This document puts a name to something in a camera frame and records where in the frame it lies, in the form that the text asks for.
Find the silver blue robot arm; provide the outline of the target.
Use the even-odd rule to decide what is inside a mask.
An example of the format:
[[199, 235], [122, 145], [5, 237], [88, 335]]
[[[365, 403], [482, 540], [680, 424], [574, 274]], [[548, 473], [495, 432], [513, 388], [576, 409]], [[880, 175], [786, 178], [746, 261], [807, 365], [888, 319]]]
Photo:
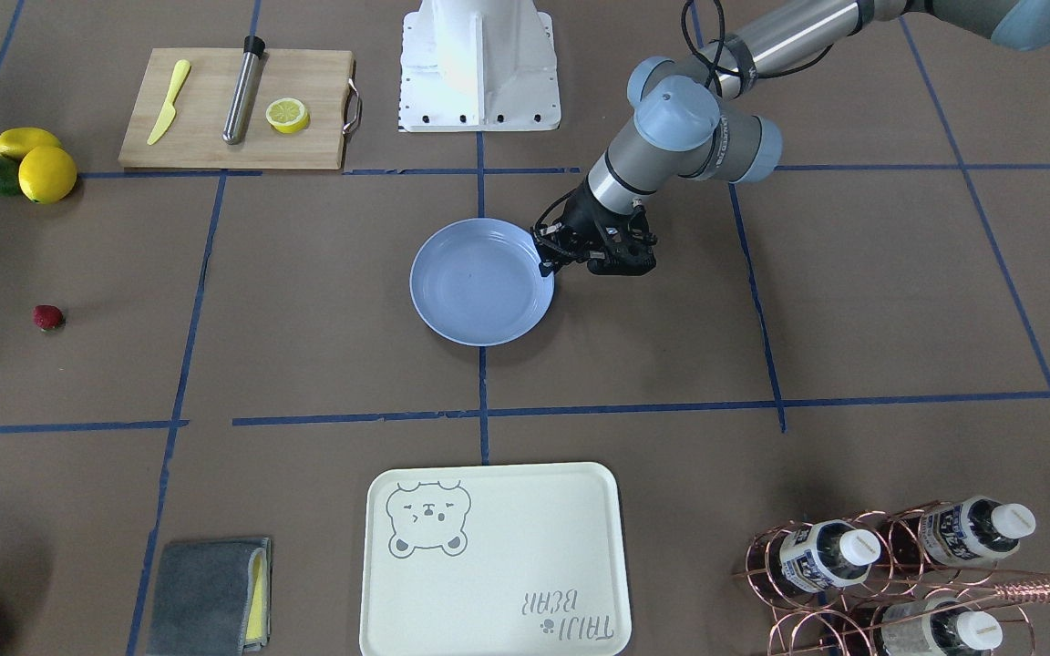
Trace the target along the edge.
[[596, 275], [639, 277], [657, 264], [647, 200], [667, 182], [762, 181], [782, 158], [779, 128], [733, 101], [759, 82], [813, 67], [875, 22], [925, 14], [998, 46], [1050, 45], [1050, 1], [790, 1], [741, 28], [714, 4], [714, 40], [678, 59], [642, 61], [626, 83], [633, 114], [575, 190], [556, 199], [556, 220], [530, 227], [541, 277], [570, 264]]

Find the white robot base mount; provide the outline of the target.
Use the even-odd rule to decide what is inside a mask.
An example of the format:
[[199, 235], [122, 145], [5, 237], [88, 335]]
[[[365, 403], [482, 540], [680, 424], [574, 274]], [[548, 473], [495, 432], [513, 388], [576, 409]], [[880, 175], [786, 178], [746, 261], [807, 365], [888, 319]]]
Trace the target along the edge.
[[533, 1], [422, 1], [401, 37], [400, 132], [560, 127], [553, 20]]

